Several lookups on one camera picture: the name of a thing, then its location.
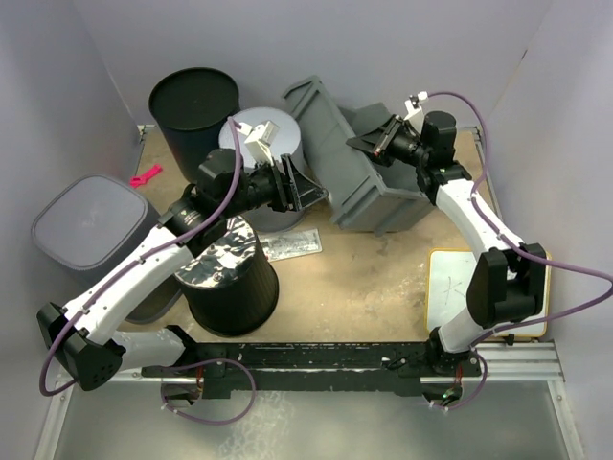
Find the light grey plastic bucket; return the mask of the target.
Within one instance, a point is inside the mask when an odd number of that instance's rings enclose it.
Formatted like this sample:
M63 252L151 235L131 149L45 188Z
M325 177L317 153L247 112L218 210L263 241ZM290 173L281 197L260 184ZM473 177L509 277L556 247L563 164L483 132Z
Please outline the light grey plastic bucket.
M307 174L307 164L303 153L302 134L298 123L286 112L274 107L247 108L234 116L234 119L251 127L267 121L274 123L278 132L270 142L271 152L280 170L281 154L290 154L292 162L302 174ZM275 212L270 207L261 207L244 213L245 219L259 233L285 232L298 225L306 216L307 211Z

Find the grey rectangular plastic crate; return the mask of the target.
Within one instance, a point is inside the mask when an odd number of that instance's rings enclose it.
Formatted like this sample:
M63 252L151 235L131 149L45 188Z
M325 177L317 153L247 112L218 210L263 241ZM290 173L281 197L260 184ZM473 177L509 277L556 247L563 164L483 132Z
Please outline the grey rectangular plastic crate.
M414 168L398 161L390 167L374 164L347 144L392 117L383 103L340 106L317 76L292 84L283 98L300 127L306 162L329 192L332 223L381 236L408 230L434 210Z

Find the black cylindrical bin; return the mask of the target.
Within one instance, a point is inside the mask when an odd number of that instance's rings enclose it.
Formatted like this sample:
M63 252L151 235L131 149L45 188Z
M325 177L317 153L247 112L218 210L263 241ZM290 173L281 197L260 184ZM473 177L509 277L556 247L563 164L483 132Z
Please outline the black cylindrical bin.
M226 232L175 272L194 320L225 337L253 332L274 312L279 278L261 241L243 217L231 218Z

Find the dark blue cylindrical bin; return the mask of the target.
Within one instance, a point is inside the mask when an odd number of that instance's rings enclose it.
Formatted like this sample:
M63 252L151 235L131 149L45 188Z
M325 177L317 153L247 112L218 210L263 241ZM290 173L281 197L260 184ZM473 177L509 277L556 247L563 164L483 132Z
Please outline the dark blue cylindrical bin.
M227 119L239 112L238 85L215 68L182 69L153 87L148 109L180 172L194 183L199 165L218 148Z

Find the grey ribbed laundry basket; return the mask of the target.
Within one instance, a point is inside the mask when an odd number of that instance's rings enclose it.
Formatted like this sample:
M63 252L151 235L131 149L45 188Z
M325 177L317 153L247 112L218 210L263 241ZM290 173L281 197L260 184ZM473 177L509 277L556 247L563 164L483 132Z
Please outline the grey ribbed laundry basket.
M132 253L158 219L153 205L124 182L90 174L40 212L31 234L42 253L87 289Z

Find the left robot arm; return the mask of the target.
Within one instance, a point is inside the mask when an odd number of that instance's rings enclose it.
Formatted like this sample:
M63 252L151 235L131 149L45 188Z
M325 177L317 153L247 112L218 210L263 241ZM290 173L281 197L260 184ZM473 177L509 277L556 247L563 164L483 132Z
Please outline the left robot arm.
M192 372L197 353L179 334L148 333L131 344L118 328L158 286L218 240L227 219L262 206L297 212L327 198L327 190L302 174L290 155L281 161L266 160L245 172L237 150L213 150L198 166L195 181L132 253L67 304L41 307L36 321L48 352L40 393L50 397L63 390L46 385L53 360L84 391L99 388L129 364L166 366L176 376Z

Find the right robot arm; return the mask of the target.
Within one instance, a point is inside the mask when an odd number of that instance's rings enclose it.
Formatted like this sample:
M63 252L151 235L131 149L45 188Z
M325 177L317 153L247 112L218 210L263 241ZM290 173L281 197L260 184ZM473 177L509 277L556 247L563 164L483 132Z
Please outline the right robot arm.
M400 161L415 169L419 189L446 214L468 243L476 266L465 306L436 327L425 343L427 367L447 375L470 356L470 347L496 327L541 314L547 291L547 256L538 243L526 244L485 203L468 170L455 158L456 120L444 111L427 113L420 128L387 115L356 129L348 145L373 163Z

